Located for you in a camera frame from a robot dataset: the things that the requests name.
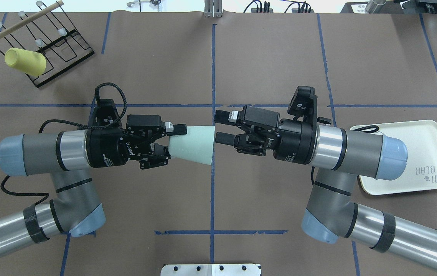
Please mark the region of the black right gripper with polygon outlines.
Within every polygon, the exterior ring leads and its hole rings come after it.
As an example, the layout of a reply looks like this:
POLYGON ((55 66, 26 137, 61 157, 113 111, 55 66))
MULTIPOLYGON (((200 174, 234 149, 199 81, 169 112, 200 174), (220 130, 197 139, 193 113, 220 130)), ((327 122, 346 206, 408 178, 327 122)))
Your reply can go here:
POLYGON ((312 115, 281 118, 278 112, 245 105, 241 111, 215 111, 215 123, 235 124, 243 134, 217 132, 215 143, 233 146, 237 152, 265 156, 272 150, 281 161, 308 164, 313 158, 317 123, 312 115))

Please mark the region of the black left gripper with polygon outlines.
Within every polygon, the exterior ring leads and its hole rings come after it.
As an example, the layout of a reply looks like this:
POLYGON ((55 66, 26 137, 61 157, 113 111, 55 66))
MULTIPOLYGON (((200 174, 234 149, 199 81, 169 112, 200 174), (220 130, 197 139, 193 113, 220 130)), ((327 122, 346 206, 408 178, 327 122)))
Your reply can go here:
POLYGON ((164 123, 159 115, 127 115, 126 127, 88 131, 86 146, 90 167, 121 166, 130 159, 139 161, 141 169, 165 166, 171 159, 169 147, 155 141, 166 135, 187 134, 186 124, 164 123))

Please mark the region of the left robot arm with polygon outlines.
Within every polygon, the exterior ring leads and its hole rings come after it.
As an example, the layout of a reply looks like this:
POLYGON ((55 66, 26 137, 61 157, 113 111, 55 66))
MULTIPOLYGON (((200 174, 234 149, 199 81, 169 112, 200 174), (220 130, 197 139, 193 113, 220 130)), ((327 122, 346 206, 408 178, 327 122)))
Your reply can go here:
POLYGON ((125 128, 118 119, 94 115, 89 126, 76 131, 5 138, 2 171, 10 177, 49 173, 56 196, 0 219, 0 257, 61 233, 80 237, 98 230, 106 216, 90 168, 121 166, 131 159, 141 169, 165 166, 170 147, 155 141, 187 133, 186 124, 163 122, 159 115, 128 115, 125 128))

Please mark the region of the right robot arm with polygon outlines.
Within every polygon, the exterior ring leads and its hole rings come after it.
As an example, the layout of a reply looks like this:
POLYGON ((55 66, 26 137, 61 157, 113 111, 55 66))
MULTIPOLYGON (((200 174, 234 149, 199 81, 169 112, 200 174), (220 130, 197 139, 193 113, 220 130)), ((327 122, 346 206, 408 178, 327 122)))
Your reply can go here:
POLYGON ((215 141, 237 152, 307 164, 318 169, 302 220, 310 237, 335 243, 339 237, 363 243, 437 270, 437 230, 379 211, 351 199, 355 180, 367 176, 395 180, 407 164, 406 145, 398 139, 331 127, 315 111, 290 108, 294 119, 278 112, 244 106, 239 112, 217 110, 214 122, 244 131, 218 132, 215 141))

